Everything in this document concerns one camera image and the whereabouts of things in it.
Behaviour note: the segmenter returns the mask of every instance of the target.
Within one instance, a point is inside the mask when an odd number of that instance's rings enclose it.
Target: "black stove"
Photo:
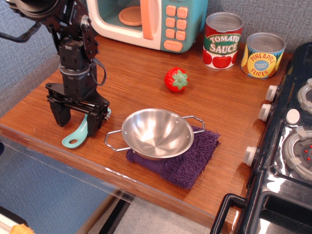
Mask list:
[[[247,198],[227,194],[211,233],[231,206],[241,209],[235,233],[312,234],[312,42],[299,46],[279,86],[270,86],[259,118],[260,145],[248,147]]]

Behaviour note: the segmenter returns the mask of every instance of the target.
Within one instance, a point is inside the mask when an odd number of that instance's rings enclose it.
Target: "wooden countertop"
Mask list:
[[[240,62],[227,70],[213,70],[201,60],[203,36],[183,54],[142,48],[97,36],[97,58],[107,70],[107,81],[98,92],[110,101],[111,118],[103,122],[95,137],[76,149],[63,147],[61,140],[81,123],[83,114],[71,111],[65,127],[59,127],[47,102],[48,82],[61,83],[59,71],[52,74],[30,95],[0,119],[0,134],[70,166],[85,171],[132,194],[183,215],[207,227],[213,223],[223,196],[234,193],[246,197],[250,168],[243,163],[247,146],[257,146],[265,123],[258,114],[270,85],[279,85],[291,54],[284,54],[277,74],[268,79],[245,75]],[[173,93],[164,76],[173,67],[189,76],[189,85]],[[98,67],[98,79],[103,71]],[[130,163],[125,152],[114,152],[104,144],[106,133],[121,129],[125,118],[145,108],[161,108],[181,116],[194,115],[206,129],[220,134],[220,146],[191,190],[179,188],[138,164]],[[125,147],[122,136],[111,139]],[[230,226],[235,212],[227,218]]]

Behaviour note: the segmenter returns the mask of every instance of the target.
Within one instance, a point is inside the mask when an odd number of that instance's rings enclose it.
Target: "tomato picture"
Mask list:
[[[231,64],[232,58],[230,56],[214,57],[213,65],[217,69],[224,69]]]
[[[186,88],[189,78],[183,69],[175,67],[169,70],[164,81],[169,90],[179,92]]]
[[[203,49],[203,62],[207,65],[211,64],[213,61],[213,58],[210,54],[208,54],[208,51]]]
[[[232,63],[235,64],[236,63],[236,59],[237,59],[237,53],[234,54],[233,58],[232,58]]]

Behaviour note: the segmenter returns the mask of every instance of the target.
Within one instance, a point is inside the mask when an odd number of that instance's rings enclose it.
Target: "tomato sauce can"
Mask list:
[[[203,62],[214,69],[226,69],[236,62],[244,20],[230,12],[216,12],[206,18]]]
[[[254,33],[247,38],[241,63],[244,73],[254,78],[275,75],[281,62],[285,41],[271,33]]]

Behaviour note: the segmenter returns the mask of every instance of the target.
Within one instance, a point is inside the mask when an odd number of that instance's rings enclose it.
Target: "white knob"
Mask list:
[[[271,104],[263,104],[259,113],[259,119],[264,122],[267,121],[271,107]]]
[[[249,167],[252,166],[256,150],[257,150],[256,147],[250,147],[250,146],[248,146],[246,149],[243,162]]]
[[[277,91],[277,87],[278,86],[276,86],[276,85],[270,85],[269,86],[269,89],[267,91],[267,95],[265,97],[266,101],[273,102],[276,91]]]
[[[290,125],[296,124],[300,120],[300,113],[296,109],[290,109],[286,114],[286,122]]]

